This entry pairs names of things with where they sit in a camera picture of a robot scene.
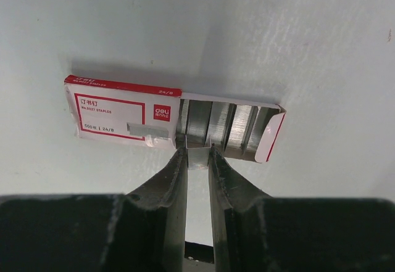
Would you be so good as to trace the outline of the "red staple box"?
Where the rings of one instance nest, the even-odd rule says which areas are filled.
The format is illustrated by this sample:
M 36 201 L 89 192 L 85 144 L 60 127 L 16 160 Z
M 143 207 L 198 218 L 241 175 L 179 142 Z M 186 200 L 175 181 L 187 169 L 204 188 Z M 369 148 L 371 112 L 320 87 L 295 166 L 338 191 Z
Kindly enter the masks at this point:
M 210 137 L 223 156 L 257 163 L 269 160 L 286 115 L 276 104 L 75 75 L 64 87 L 79 138 L 170 150 Z

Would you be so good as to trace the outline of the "staple strip from box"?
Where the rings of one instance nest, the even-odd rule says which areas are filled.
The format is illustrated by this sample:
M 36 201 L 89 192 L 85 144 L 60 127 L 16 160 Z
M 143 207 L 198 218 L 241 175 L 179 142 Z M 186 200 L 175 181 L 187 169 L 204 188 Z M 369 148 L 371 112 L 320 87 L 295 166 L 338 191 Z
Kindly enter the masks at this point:
M 188 155 L 189 170 L 205 170 L 209 165 L 209 154 L 212 141 L 208 137 L 202 144 L 192 142 L 191 138 L 185 136 L 185 147 Z

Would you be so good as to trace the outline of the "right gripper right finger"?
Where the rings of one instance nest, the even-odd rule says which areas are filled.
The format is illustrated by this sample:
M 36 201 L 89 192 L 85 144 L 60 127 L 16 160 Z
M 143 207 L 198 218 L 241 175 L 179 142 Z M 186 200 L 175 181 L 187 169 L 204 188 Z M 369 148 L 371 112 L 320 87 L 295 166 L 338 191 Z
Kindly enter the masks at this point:
M 393 271 L 394 204 L 272 197 L 209 153 L 217 271 Z

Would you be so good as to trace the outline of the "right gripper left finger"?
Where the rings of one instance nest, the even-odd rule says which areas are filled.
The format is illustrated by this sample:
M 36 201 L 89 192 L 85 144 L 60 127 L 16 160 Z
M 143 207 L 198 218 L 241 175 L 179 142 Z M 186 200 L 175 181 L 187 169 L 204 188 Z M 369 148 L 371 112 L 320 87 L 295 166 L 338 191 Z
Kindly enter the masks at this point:
M 128 194 L 1 197 L 2 271 L 181 271 L 187 153 Z

